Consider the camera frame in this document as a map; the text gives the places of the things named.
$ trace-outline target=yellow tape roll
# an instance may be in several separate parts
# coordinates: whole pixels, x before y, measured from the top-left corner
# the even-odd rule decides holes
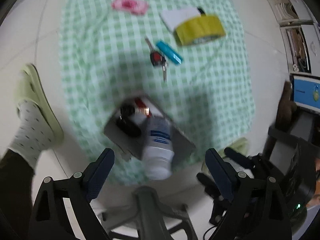
[[[176,28],[176,35],[181,45],[199,44],[213,41],[226,35],[216,15],[194,17]]]

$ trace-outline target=white bottle cap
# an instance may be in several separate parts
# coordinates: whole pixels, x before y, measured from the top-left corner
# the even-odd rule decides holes
[[[171,163],[165,158],[150,158],[144,164],[144,171],[149,179],[163,180],[171,176]]]

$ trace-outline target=white bottle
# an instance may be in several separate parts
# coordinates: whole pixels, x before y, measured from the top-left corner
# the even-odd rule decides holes
[[[148,118],[147,136],[142,152],[146,176],[153,180],[169,178],[173,156],[170,123],[159,116]]]

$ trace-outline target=pink object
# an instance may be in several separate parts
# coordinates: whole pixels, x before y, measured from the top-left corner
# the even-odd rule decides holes
[[[142,0],[114,0],[113,9],[127,11],[132,14],[143,15],[148,10],[148,3]]]

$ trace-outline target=white polka dot sock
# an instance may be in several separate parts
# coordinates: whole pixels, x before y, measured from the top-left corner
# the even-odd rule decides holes
[[[35,169],[40,153],[53,146],[54,135],[35,103],[24,100],[18,109],[21,124],[8,148]]]

